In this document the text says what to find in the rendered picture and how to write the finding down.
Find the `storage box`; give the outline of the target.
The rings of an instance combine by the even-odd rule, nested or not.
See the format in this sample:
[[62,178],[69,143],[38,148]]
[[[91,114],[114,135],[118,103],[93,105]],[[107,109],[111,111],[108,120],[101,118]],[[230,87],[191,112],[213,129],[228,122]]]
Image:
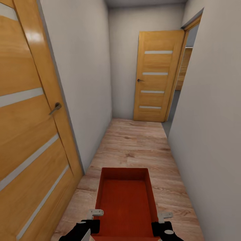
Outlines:
[[158,222],[147,168],[102,168],[95,209],[104,211],[95,241],[159,241],[151,223]]

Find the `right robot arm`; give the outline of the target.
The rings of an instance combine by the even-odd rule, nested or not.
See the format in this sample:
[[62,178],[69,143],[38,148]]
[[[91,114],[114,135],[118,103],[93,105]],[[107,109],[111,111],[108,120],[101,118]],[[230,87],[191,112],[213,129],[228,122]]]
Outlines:
[[151,223],[154,237],[160,236],[160,241],[183,241],[177,237],[173,231],[170,221],[164,221],[173,217],[172,212],[160,212],[157,213],[158,222]]

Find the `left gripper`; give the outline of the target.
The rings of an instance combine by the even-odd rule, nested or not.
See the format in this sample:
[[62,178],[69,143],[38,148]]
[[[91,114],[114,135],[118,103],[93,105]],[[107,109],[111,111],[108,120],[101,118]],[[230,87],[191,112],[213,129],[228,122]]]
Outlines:
[[100,231],[100,220],[82,220],[82,221],[88,221],[91,224],[92,230],[91,233],[99,233]]

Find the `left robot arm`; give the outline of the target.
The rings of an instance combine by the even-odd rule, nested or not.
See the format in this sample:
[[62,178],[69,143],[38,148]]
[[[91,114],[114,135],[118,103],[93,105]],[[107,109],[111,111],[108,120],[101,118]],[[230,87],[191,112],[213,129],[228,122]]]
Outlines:
[[74,226],[67,235],[62,236],[59,241],[89,241],[92,233],[99,233],[100,220],[94,220],[93,216],[103,216],[101,209],[89,209],[87,220],[82,220]]

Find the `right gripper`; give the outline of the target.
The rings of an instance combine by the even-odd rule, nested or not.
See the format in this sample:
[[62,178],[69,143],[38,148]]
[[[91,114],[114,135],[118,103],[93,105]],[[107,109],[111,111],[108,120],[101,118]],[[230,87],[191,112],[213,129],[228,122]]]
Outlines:
[[170,228],[171,230],[173,230],[172,224],[170,221],[165,221],[165,223],[154,222],[154,223],[151,223],[151,225],[152,225],[152,231],[153,231],[154,237],[160,236],[160,230],[163,227],[167,227],[167,228]]

